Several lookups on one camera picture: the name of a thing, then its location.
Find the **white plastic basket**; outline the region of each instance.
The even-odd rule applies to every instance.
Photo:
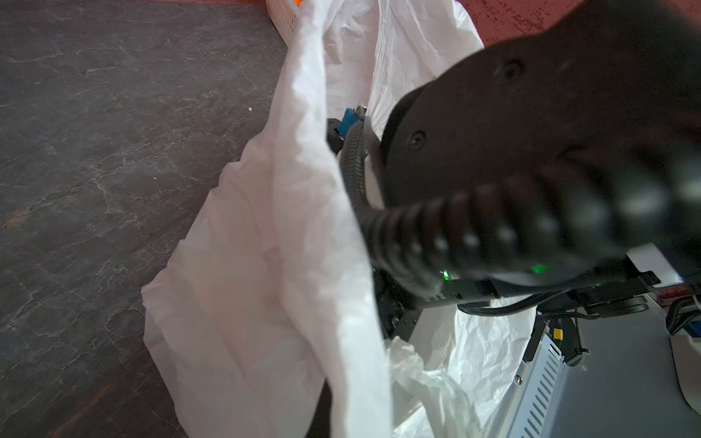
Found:
[[[289,47],[294,36],[294,24],[297,21],[299,6],[294,0],[265,0],[265,4],[275,28]]]

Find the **dark stone floor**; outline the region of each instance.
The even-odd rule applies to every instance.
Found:
[[[0,0],[0,437],[185,436],[139,290],[284,55],[261,4]]]

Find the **red wall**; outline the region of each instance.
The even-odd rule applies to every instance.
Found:
[[[460,0],[488,46],[552,26],[581,0]],[[701,27],[701,1],[667,0]]]

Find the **metal plate with vents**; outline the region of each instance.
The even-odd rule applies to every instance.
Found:
[[[522,379],[523,395],[516,409],[508,438],[539,438],[555,385],[564,366],[563,356],[547,335],[543,335],[529,373]]]

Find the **white plastic bag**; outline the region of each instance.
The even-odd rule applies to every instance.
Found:
[[[325,142],[327,112],[370,102],[378,129],[396,99],[481,42],[452,0],[303,5],[266,127],[224,168],[168,266],[142,290],[144,342],[190,438],[303,436],[325,378],[334,437],[392,431],[367,253]],[[509,319],[484,324],[487,333],[454,307],[429,310],[412,343],[428,368],[466,389],[489,388],[479,394],[491,412],[501,374],[519,357],[518,341],[507,352],[502,343],[528,333]],[[466,352],[474,342],[480,349]],[[426,433],[416,405],[404,406],[407,436]]]
[[[479,436],[479,418],[465,391],[440,370],[426,370],[414,347],[394,338],[388,345],[390,374],[404,390],[417,398],[436,437]]]

